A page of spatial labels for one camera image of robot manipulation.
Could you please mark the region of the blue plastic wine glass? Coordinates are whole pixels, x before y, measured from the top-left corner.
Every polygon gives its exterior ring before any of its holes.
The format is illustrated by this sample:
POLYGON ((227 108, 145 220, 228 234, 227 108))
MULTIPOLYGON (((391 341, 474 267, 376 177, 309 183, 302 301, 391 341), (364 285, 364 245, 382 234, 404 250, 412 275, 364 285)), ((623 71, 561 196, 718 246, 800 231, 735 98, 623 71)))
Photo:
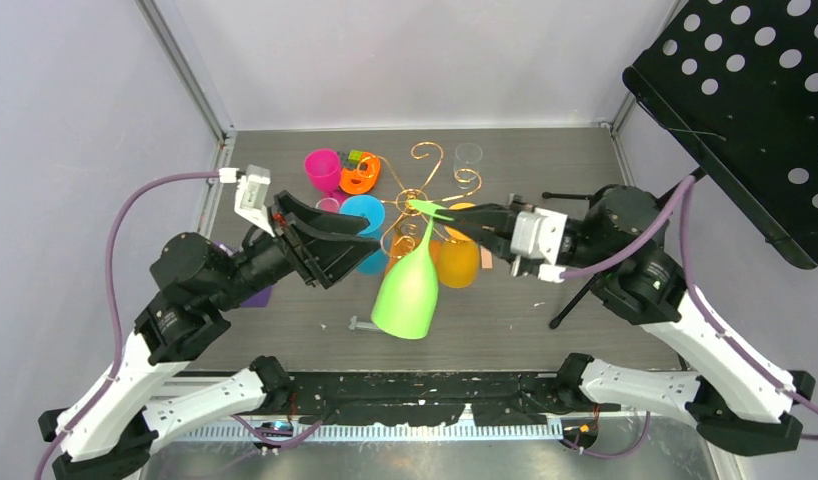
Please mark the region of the blue plastic wine glass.
POLYGON ((339 213, 366 219, 369 225, 359 235, 373 239, 377 243, 377 250, 357 267, 357 271, 365 275, 383 273, 389 258, 381 245, 383 237, 382 225, 385 221, 385 208, 382 202, 371 195, 348 197, 339 208, 339 213))

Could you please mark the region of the orange plastic wine glass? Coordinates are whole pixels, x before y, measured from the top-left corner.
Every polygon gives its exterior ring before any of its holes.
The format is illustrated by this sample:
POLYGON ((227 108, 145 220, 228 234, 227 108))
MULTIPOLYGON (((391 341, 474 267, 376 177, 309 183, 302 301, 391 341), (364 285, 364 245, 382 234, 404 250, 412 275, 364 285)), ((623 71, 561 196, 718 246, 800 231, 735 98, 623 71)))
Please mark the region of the orange plastic wine glass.
POLYGON ((447 240, 442 243, 436 259, 438 280, 449 288, 466 288, 480 270, 479 245, 453 227, 444 229, 447 240))

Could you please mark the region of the gold wire wine glass rack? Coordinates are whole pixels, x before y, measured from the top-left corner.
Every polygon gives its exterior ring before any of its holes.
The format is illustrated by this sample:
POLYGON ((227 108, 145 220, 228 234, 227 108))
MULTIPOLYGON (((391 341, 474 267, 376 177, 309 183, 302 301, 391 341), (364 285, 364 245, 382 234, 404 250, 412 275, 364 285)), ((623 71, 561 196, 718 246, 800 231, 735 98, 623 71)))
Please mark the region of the gold wire wine glass rack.
POLYGON ((424 220, 425 222, 429 222, 428 219, 423 217, 422 212, 418 211, 410 204, 412 200, 430 201, 437 204, 454 202, 475 194, 482 188, 483 185, 482 176, 479 174, 479 178, 475 180, 469 188, 464 189, 463 193, 440 199, 430 199, 425 189, 434 179, 437 172, 442 169, 442 165, 445 160, 445 151, 438 143, 424 141, 415 144, 410 149, 411 156, 418 161, 429 157, 429 153, 418 153, 418 150, 423 148, 436 149, 438 151, 439 158, 427 176, 424 184, 420 188, 406 187, 395 172, 389 160, 375 154, 380 159, 382 171, 383 169, 386 169, 400 188, 400 192, 396 195, 394 200, 380 200, 383 205, 392 205, 399 212, 397 219, 385 230, 381 240, 383 251, 389 258, 387 269, 411 253, 420 244, 422 237, 422 233, 420 232, 420 221, 424 220))

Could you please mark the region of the green plastic wine glass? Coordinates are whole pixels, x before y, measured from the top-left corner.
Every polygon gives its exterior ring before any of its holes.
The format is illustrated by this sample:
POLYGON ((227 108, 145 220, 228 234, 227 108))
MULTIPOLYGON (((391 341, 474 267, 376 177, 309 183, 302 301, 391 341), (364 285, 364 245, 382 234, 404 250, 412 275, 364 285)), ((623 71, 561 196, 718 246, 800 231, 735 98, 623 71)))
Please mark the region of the green plastic wine glass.
POLYGON ((412 200, 410 204, 429 222, 420 230, 420 244, 394 263, 384 276, 370 318, 388 335, 420 340, 429 332, 439 296, 438 275, 430 252, 434 222, 448 217, 433 202, 412 200))

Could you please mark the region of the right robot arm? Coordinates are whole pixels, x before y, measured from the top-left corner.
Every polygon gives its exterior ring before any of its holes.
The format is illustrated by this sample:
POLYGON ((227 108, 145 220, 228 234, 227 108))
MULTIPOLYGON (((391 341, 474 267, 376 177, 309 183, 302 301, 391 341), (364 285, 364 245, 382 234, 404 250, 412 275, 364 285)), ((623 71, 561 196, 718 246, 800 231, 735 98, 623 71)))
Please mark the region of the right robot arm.
POLYGON ((550 388, 560 411, 624 405, 689 425, 739 456, 793 451, 804 432, 791 409, 811 397, 813 376, 782 369, 751 347, 664 249, 669 216, 691 188, 684 181, 657 198, 608 185, 587 197, 579 219, 517 196, 505 205, 440 208, 434 217, 507 261, 513 276, 559 283, 584 274, 586 291, 607 310, 688 364, 681 372, 651 372, 572 353, 550 388))

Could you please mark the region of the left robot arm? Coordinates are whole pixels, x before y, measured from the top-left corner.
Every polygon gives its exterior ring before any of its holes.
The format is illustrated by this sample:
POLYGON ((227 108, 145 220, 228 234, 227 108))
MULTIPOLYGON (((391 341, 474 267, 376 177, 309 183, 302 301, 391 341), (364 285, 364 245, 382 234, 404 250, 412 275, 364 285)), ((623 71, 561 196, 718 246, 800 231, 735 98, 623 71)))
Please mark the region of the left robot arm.
POLYGON ((101 397, 44 412, 42 437, 61 448, 58 479, 124 479, 178 436, 221 418, 290 409, 294 384, 273 356, 194 393, 156 401, 156 392, 228 329, 225 313, 288 275, 329 288, 379 247, 361 216, 325 212, 288 192, 274 198, 265 226, 227 252, 195 233, 173 237, 150 272, 157 293, 139 313, 101 397))

